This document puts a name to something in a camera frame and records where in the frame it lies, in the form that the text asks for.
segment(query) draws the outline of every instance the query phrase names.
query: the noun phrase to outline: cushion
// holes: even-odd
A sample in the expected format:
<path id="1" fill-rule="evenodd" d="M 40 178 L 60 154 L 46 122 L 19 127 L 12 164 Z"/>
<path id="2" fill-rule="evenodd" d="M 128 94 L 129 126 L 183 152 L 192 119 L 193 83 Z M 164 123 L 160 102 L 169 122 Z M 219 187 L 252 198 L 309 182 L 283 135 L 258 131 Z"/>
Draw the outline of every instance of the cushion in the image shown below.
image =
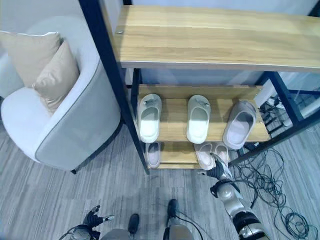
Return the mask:
<path id="1" fill-rule="evenodd" d="M 79 77 L 79 69 L 69 44 L 64 41 L 42 70 L 32 87 L 39 93 L 50 113 L 54 113 Z"/>
<path id="2" fill-rule="evenodd" d="M 23 87 L 7 96 L 1 104 L 1 117 L 10 138 L 35 160 L 35 144 L 51 118 L 37 92 Z"/>
<path id="3" fill-rule="evenodd" d="M 37 77 L 57 52 L 60 44 L 58 32 L 45 35 L 27 35 L 0 31 L 0 41 L 26 87 Z"/>

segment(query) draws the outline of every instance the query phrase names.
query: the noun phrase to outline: white armchair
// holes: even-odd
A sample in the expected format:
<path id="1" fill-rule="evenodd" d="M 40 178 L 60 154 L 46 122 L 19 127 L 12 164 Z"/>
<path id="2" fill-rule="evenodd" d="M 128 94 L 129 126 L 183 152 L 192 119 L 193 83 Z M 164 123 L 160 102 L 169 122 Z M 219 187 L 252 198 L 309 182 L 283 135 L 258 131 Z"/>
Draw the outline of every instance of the white armchair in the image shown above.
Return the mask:
<path id="1" fill-rule="evenodd" d="M 115 131 L 120 108 L 84 20 L 56 16 L 31 27 L 27 34 L 59 32 L 76 58 L 80 75 L 53 115 L 36 91 L 24 87 L 7 55 L 0 59 L 3 125 L 32 160 L 73 170 Z"/>

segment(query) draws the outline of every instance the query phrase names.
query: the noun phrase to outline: wooden shelf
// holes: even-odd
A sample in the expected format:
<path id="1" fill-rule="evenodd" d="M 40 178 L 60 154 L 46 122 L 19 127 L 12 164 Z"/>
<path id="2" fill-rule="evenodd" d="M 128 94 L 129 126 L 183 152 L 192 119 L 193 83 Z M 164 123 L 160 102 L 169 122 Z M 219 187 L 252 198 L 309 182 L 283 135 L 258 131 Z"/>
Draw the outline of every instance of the wooden shelf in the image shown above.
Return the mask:
<path id="1" fill-rule="evenodd" d="M 233 105 L 240 100 L 254 103 L 253 97 L 260 91 L 257 86 L 164 86 L 140 85 L 139 99 L 147 94 L 158 94 L 162 99 L 162 112 L 157 141 L 188 141 L 188 99 L 195 94 L 205 96 L 211 105 L 211 118 L 206 141 L 222 141 L 229 113 Z M 257 112 L 256 124 L 249 135 L 248 142 L 269 140 L 267 129 L 261 115 Z"/>
<path id="2" fill-rule="evenodd" d="M 320 18 L 230 9 L 123 6 L 123 68 L 320 72 Z"/>
<path id="3" fill-rule="evenodd" d="M 200 169 L 191 142 L 162 142 L 158 169 Z"/>

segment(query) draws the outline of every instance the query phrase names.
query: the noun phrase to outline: slipper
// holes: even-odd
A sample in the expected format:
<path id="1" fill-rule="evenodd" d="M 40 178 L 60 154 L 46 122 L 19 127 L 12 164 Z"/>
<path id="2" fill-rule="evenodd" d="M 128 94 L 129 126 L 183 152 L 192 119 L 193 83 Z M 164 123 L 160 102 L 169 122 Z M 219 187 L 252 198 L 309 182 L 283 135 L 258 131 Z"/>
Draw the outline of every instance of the slipper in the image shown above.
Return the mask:
<path id="1" fill-rule="evenodd" d="M 208 99 L 194 95 L 188 101 L 186 137 L 194 144 L 202 144 L 208 134 L 211 107 Z"/>
<path id="2" fill-rule="evenodd" d="M 162 101 L 157 94 L 148 94 L 139 104 L 138 128 L 144 143 L 153 143 L 159 136 Z"/>
<path id="3" fill-rule="evenodd" d="M 204 142 L 202 144 L 194 144 L 194 150 L 198 163 L 203 170 L 210 170 L 216 167 L 216 162 L 212 157 L 211 142 Z"/>
<path id="4" fill-rule="evenodd" d="M 152 169 L 159 167 L 160 165 L 160 142 L 147 143 L 145 145 L 146 162 Z"/>
<path id="5" fill-rule="evenodd" d="M 222 140 L 231 149 L 240 149 L 245 144 L 256 124 L 257 111 L 248 101 L 237 102 L 230 113 Z"/>
<path id="6" fill-rule="evenodd" d="M 230 161 L 228 147 L 221 141 L 212 143 L 212 152 L 214 155 L 218 156 L 226 166 Z"/>

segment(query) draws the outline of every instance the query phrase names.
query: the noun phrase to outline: beige pillow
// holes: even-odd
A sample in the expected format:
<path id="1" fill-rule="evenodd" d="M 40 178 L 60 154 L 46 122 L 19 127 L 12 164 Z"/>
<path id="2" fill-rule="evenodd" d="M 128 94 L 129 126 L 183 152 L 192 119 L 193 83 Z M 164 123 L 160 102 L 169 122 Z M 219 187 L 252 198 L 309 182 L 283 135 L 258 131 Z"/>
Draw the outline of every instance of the beige pillow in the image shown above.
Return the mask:
<path id="1" fill-rule="evenodd" d="M 58 32 L 38 36 L 0 31 L 0 41 L 24 85 L 29 88 L 55 55 L 61 43 Z"/>
<path id="2" fill-rule="evenodd" d="M 50 113 L 54 113 L 79 77 L 77 62 L 64 41 L 45 66 L 32 87 L 39 93 Z"/>

